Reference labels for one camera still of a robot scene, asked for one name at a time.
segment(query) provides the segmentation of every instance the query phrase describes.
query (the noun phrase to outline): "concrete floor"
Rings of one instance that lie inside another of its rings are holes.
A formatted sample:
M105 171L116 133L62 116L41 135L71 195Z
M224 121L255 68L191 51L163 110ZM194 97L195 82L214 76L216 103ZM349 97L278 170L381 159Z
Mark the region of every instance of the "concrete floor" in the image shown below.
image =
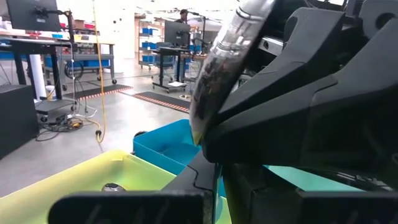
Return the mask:
M10 62L1 63L11 79L11 68L7 65ZM174 121L188 118L188 114L130 96L143 91L156 91L167 95L165 90L152 89L150 76L156 75L158 69L149 71L144 67L141 70L135 60L126 61L126 68L124 73L116 75L118 84L133 86L133 89L105 96L106 133L103 143L101 145L97 143L95 125L84 126L72 133L59 134L50 141L37 142L34 139L31 140L0 160L0 197L91 159L104 151L122 149L131 152L132 139L138 131L150 131ZM14 74L13 77L13 82L16 84L16 75ZM105 74L105 78L109 79L110 75ZM96 76L90 73L84 74L81 81L85 90L97 88L96 85L91 83L100 83L96 81ZM112 85L110 80L104 82L105 85ZM69 84L67 93L71 90L72 86ZM182 94L183 92L180 90L175 93L172 92L169 96L178 97ZM89 99L87 104L98 109L92 119L104 125L101 98ZM64 112L70 113L69 108L65 108Z

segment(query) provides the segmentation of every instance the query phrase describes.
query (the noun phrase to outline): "floor mat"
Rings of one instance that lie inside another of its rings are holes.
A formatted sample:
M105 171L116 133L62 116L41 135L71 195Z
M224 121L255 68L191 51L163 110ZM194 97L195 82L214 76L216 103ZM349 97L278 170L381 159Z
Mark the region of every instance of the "floor mat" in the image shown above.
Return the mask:
M151 91L134 94L133 97L140 100L145 100L151 103L155 103L160 106L165 106L170 109L178 110L184 113L189 112L190 102L180 100L170 96L161 95Z
M105 86L104 94L107 95L107 94L117 93L120 91L130 90L130 89L132 89L131 86L115 84L115 85ZM98 96L101 96L101 87L90 89L90 90L79 91L79 92L75 93L75 98L80 99L80 100L94 98L94 97L98 97ZM73 93L65 94L64 97L72 99Z

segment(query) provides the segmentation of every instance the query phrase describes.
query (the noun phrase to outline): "person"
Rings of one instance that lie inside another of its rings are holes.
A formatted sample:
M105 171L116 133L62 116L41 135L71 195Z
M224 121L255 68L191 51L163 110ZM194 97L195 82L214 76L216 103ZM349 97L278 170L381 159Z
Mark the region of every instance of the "person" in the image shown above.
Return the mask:
M179 23L186 24L187 23L187 19L188 19L188 10L182 9L180 11L180 18L177 19L174 22L179 22ZM178 65L178 61L177 61L177 58L175 58L174 65L173 65L173 67L174 67L174 81L177 81L177 65ZM183 62L183 60L181 60L180 61L180 81L183 80L182 74L184 72L184 69L185 69L184 62Z

